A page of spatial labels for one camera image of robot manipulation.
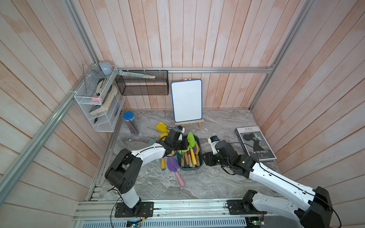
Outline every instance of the pink handle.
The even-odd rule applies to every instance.
[[[185,187],[185,183],[184,183],[183,179],[181,178],[180,174],[178,172],[175,172],[175,174],[176,174],[177,180],[179,181],[181,187],[182,188]]]

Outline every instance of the purple trowel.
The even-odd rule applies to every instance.
[[[171,172],[174,172],[176,174],[177,180],[179,181],[181,187],[185,187],[185,183],[184,183],[183,179],[181,178],[180,174],[177,172],[177,170],[179,169],[179,165],[173,157],[169,157],[167,159],[167,168]]]

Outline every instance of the black wire basket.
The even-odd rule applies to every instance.
[[[169,77],[167,70],[129,70],[128,72],[153,75],[155,78],[149,79],[117,75],[115,82],[122,95],[169,94]]]

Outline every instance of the wooden wall panel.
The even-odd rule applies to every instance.
[[[62,2],[0,2],[0,176],[91,62]],[[73,105],[1,206],[0,226],[67,227],[85,200],[107,138]],[[12,216],[19,213],[21,220]]]
[[[365,223],[364,13],[319,1],[253,109],[283,175],[326,188],[349,227]]]
[[[119,67],[268,66],[305,2],[73,1],[94,49],[101,53],[98,58]],[[102,16],[98,15],[100,11],[104,12]],[[124,64],[118,64],[119,57],[113,55],[120,51]],[[247,108],[265,76],[171,74],[169,81],[201,79],[205,108]],[[131,109],[172,108],[171,95],[126,98]]]

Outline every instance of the blue whiteboard frame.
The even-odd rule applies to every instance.
[[[193,79],[193,80],[186,80],[186,81],[197,81],[197,80],[199,80],[201,82],[201,118],[194,119],[194,120],[201,120],[203,118],[203,81],[201,79]],[[185,122],[185,121],[193,121],[193,120],[176,121],[176,119],[175,119],[174,95],[172,93],[172,84],[177,83],[177,82],[172,82],[170,85],[171,96],[172,96],[172,107],[173,107],[173,111],[174,111],[174,120],[176,123],[181,123],[181,122]]]

